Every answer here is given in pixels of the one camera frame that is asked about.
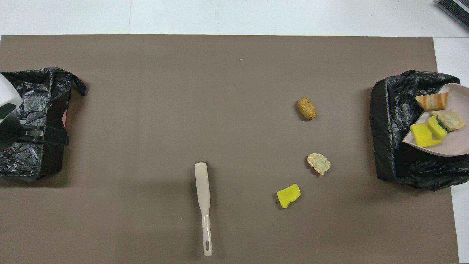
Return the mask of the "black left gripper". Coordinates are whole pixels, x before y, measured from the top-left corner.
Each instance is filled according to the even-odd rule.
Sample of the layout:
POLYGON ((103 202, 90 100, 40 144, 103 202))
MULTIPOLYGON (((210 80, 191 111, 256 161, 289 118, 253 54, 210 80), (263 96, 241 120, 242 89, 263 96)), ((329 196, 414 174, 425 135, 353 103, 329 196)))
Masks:
POLYGON ((50 126, 22 125, 15 114, 8 114, 0 124, 0 143, 13 144, 22 137, 22 142, 31 144, 69 145, 66 130, 50 126))

